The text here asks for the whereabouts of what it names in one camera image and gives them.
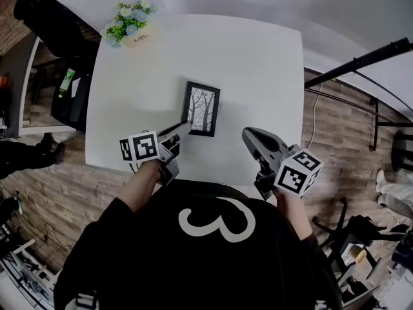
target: flower pot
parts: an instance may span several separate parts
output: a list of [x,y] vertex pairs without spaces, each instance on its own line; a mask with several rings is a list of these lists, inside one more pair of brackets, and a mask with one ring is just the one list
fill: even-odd
[[121,44],[132,48],[138,47],[146,43],[152,36],[152,27],[147,24],[143,28],[139,28],[136,33],[125,36],[121,40]]

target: orange object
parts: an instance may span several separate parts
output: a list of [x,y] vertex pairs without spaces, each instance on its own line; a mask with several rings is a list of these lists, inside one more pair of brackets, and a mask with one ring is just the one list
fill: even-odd
[[7,88],[7,83],[8,83],[8,77],[0,76],[0,88],[6,89]]

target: black sleeve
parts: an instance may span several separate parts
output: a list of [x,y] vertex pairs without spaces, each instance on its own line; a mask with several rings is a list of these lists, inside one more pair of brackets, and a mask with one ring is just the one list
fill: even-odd
[[112,253],[119,250],[123,232],[132,221],[132,210],[114,199],[97,222],[86,226],[69,254],[54,288],[56,310],[64,310],[78,293],[92,295],[102,267],[110,265]]
[[325,301],[332,310],[342,310],[343,304],[336,277],[316,236],[311,234],[302,241],[302,244],[312,266],[317,300]]

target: white table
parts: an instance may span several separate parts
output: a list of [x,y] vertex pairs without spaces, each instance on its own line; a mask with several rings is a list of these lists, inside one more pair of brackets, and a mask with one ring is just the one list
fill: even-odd
[[178,156],[185,180],[252,185],[259,165],[241,139],[259,127],[300,143],[303,53],[295,30],[216,15],[151,17],[137,48],[101,43],[90,89],[86,163],[130,171],[119,140],[180,122],[186,81],[221,89],[214,138],[188,136]]

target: stool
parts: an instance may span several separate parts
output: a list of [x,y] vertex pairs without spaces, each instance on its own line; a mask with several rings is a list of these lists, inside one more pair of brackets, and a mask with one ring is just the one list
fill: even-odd
[[404,163],[405,159],[413,161],[413,152],[406,150],[407,140],[413,141],[413,135],[404,134],[401,130],[397,131],[394,135],[392,145],[392,167],[395,172],[400,169],[413,171],[413,165]]

